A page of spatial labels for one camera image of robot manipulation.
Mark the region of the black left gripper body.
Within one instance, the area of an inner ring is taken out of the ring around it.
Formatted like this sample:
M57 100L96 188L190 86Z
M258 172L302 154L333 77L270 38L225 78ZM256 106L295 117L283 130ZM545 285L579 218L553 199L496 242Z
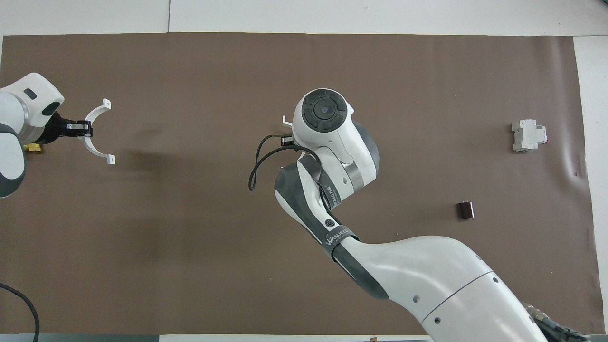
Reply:
M58 138L71 137L67 124L73 124L73 121L61 117L59 113L52 114L39 137L39 144L50 144Z

